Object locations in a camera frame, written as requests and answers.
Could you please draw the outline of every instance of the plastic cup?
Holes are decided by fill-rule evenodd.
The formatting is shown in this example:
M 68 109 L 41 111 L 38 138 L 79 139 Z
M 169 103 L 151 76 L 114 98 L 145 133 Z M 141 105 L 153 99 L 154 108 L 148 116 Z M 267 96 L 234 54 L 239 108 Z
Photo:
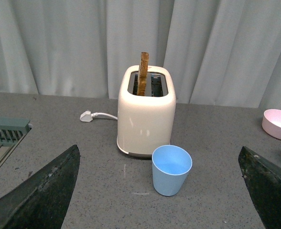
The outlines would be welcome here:
M 160 146 L 152 154 L 152 175 L 155 190 L 163 196 L 177 194 L 184 183 L 193 161 L 178 146 Z

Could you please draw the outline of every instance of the dish rack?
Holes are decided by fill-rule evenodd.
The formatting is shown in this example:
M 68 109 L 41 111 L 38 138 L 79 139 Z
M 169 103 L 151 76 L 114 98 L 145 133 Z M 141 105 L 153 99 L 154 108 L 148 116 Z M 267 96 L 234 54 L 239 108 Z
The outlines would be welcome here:
M 30 131 L 29 119 L 0 117 L 0 167 Z

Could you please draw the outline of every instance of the white plug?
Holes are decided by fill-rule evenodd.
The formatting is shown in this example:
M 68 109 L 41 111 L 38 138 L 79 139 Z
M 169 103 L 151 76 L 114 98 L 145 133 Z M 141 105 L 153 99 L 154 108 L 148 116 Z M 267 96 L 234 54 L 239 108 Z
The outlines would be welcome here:
M 108 116 L 110 118 L 114 118 L 117 120 L 116 116 L 113 116 L 111 114 L 106 114 L 106 113 L 91 113 L 90 111 L 85 111 L 83 114 L 80 115 L 80 121 L 81 122 L 91 122 L 93 120 L 93 117 L 96 117 L 98 115 L 104 115 L 104 116 Z
M 85 111 L 80 115 L 81 122 L 91 122 L 93 120 L 92 114 L 90 111 Z

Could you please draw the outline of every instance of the cream toaster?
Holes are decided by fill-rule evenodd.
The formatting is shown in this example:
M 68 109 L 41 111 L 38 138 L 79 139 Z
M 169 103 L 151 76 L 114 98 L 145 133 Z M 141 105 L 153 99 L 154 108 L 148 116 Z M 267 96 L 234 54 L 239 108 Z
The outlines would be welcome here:
M 170 144 L 176 97 L 169 72 L 148 66 L 145 96 L 136 95 L 139 65 L 126 70 L 118 98 L 117 145 L 125 154 L 151 157 Z

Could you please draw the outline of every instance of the speckled countertop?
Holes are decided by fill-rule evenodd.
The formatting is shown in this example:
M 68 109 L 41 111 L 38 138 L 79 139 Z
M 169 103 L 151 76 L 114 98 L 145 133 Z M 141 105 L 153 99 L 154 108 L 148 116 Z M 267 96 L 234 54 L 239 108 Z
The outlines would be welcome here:
M 179 193 L 159 195 L 151 161 L 119 151 L 117 121 L 82 123 L 85 110 L 117 115 L 117 100 L 0 93 L 0 116 L 33 129 L 0 168 L 0 197 L 73 144 L 80 170 L 63 229 L 264 229 L 238 164 L 242 146 L 281 167 L 281 140 L 264 132 L 263 111 L 177 104 L 171 144 L 193 167 Z

